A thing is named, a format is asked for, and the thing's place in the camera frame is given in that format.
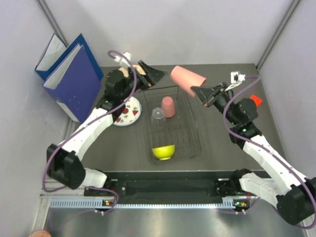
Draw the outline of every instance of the pink cup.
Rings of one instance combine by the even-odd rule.
[[[191,72],[180,66],[176,66],[171,74],[171,79],[178,84],[182,89],[184,89],[191,96],[195,97],[194,92],[191,90],[191,86],[202,86],[206,78]]]
[[[166,96],[162,99],[161,107],[163,108],[167,118],[174,116],[176,113],[174,101],[170,96]]]

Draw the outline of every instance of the wire dish rack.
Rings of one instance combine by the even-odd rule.
[[[161,107],[165,96],[170,96],[174,100],[176,114],[167,118],[164,128],[156,129],[151,126],[152,111]],[[146,150],[150,162],[188,159],[201,154],[197,122],[185,91],[178,86],[150,89],[141,92],[139,99],[145,116],[143,125],[147,134]],[[171,159],[159,160],[153,155],[152,148],[168,145],[175,145],[175,153]]]

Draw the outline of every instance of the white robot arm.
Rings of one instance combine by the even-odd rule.
[[[235,79],[232,79],[232,84],[235,83],[236,86],[240,84],[238,81],[245,79],[245,76],[238,72],[233,76]],[[233,125],[228,128],[225,124],[231,141],[253,157],[272,180],[262,179],[247,169],[236,170],[232,173],[228,185],[223,183],[225,187],[216,182],[219,195],[226,196],[227,190],[236,195],[253,193],[275,207],[280,216],[291,225],[296,225],[315,214],[316,178],[308,179],[272,148],[253,123],[258,117],[256,103],[250,98],[234,103],[234,99],[243,90],[231,98],[227,88],[229,86],[223,82],[214,87],[192,86],[191,90],[204,107],[214,105],[225,117],[224,122],[227,119]]]
[[[59,146],[51,144],[47,149],[47,161],[51,160],[48,162],[47,175],[71,189],[79,186],[102,188],[107,181],[111,181],[101,171],[84,168],[81,160],[97,137],[116,121],[125,106],[111,114],[105,114],[122,104],[133,89],[135,81],[132,70],[126,69],[126,62],[117,57],[116,61],[124,67],[108,73],[105,93],[87,120],[70,136],[71,138],[61,142]],[[136,68],[137,75],[136,90],[146,90],[156,85],[166,74],[146,65],[143,61],[139,61],[138,65],[133,67]]]

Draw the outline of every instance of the yellow bowl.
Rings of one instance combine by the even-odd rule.
[[[170,159],[176,149],[175,145],[156,147],[152,149],[154,156],[160,160]]]

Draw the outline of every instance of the white wall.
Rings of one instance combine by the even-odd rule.
[[[53,31],[34,0],[0,0],[0,236],[25,237],[41,190],[46,148],[65,113],[34,72]]]
[[[289,161],[316,176],[316,1],[302,1],[261,75]]]
[[[153,65],[257,63],[288,0],[46,0],[68,41],[83,33],[101,66],[109,49]]]

